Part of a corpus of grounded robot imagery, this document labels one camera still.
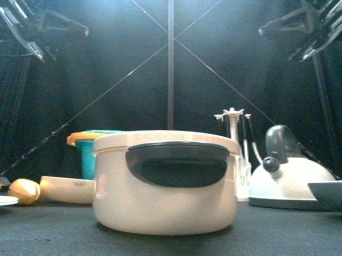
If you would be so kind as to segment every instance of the orange lid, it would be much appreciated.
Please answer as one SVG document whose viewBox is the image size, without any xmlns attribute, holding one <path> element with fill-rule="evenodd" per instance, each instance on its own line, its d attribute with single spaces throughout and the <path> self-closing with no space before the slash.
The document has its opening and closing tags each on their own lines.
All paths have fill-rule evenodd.
<svg viewBox="0 0 342 256">
<path fill-rule="evenodd" d="M 97 132 L 73 132 L 66 138 L 66 144 L 74 146 L 77 140 L 94 140 L 104 135 L 108 134 Z"/>
</svg>

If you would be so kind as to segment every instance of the white plate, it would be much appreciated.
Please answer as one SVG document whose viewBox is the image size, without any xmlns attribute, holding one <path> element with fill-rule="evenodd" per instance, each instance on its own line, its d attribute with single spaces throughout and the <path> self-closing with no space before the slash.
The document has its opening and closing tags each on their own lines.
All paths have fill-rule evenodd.
<svg viewBox="0 0 342 256">
<path fill-rule="evenodd" d="M 342 212 L 342 180 L 312 182 L 307 185 L 321 206 Z"/>
<path fill-rule="evenodd" d="M 13 196 L 0 196 L 0 206 L 17 204 L 17 198 Z"/>
</svg>

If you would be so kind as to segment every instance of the kettle lid knob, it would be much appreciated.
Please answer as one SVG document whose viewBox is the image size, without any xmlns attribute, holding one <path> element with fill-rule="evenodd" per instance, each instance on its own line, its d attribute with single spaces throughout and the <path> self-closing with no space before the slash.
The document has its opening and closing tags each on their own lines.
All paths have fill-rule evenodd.
<svg viewBox="0 0 342 256">
<path fill-rule="evenodd" d="M 273 173 L 279 170 L 280 163 L 275 157 L 268 156 L 263 159 L 261 165 L 263 165 L 264 170 L 268 173 Z"/>
</svg>

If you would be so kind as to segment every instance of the teal container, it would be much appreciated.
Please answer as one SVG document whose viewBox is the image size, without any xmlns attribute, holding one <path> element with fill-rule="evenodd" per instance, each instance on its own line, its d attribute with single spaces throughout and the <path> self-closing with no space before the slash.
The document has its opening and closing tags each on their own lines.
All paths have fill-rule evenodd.
<svg viewBox="0 0 342 256">
<path fill-rule="evenodd" d="M 86 132 L 96 132 L 104 134 L 113 134 L 121 131 L 117 130 L 90 130 Z M 74 146 L 81 152 L 81 175 L 82 179 L 93 180 L 96 169 L 96 158 L 93 156 L 93 140 L 76 140 Z"/>
</svg>

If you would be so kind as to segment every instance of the black backdrop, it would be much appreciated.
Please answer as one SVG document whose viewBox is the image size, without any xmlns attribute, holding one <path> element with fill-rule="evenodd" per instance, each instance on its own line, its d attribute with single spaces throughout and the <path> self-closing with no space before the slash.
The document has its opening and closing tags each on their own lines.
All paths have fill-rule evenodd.
<svg viewBox="0 0 342 256">
<path fill-rule="evenodd" d="M 327 127 L 312 60 L 288 62 L 281 46 L 257 35 L 259 27 L 296 9 L 297 2 L 174 0 L 173 129 L 218 134 L 213 114 L 244 109 L 263 157 L 264 133 L 284 124 L 339 175 L 339 42 L 320 56 Z M 1 170 L 67 123 L 7 172 L 10 180 L 80 177 L 80 153 L 65 144 L 72 132 L 166 129 L 168 1 L 59 0 L 41 1 L 35 8 L 88 26 L 89 37 L 63 45 L 57 60 L 45 63 L 3 56 L 18 50 L 1 44 Z"/>
</svg>

